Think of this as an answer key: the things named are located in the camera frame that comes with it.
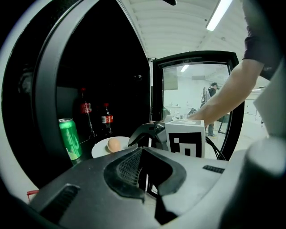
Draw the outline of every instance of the dark sleeve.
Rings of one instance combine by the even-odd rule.
[[[209,93],[210,93],[210,96],[213,97],[216,93],[216,90],[214,88],[210,88]]]
[[[278,42],[268,26],[267,19],[253,0],[243,1],[248,37],[245,39],[243,59],[253,59],[265,65],[261,76],[270,79],[282,58]]]

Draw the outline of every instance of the black cable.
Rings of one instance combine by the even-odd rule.
[[[223,158],[223,160],[226,161],[224,155],[220,152],[220,150],[215,146],[215,144],[207,136],[206,136],[206,142],[207,142],[207,144],[212,146],[217,159],[219,158],[219,156],[218,156],[218,154],[219,154]]]

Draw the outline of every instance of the person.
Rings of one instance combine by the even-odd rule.
[[[203,89],[203,96],[202,96],[202,104],[201,104],[201,107],[202,107],[203,105],[205,105],[205,103],[206,103],[207,101],[209,101],[210,98],[215,95],[217,89],[218,89],[218,84],[215,83],[215,82],[210,85],[210,87],[208,88],[208,90],[206,90],[206,88]],[[214,123],[210,123],[210,124],[209,124],[208,136],[210,136],[210,137],[215,137],[215,135],[214,135]]]
[[[270,80],[276,71],[282,53],[277,46],[268,22],[253,0],[243,1],[248,37],[242,61],[232,70],[220,93],[207,101],[189,119],[213,123],[240,105],[251,93],[258,76]]]

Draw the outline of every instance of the can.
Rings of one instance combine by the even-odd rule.
[[[82,155],[82,150],[75,122],[72,119],[59,119],[59,128],[70,159],[79,158]]]

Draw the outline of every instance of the fluorescent light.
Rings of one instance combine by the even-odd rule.
[[[206,25],[206,29],[214,31],[219,21],[222,19],[232,0],[220,0],[215,12],[210,17],[209,22]]]
[[[184,67],[182,68],[181,72],[184,72],[188,67],[189,67],[189,65],[184,65]]]

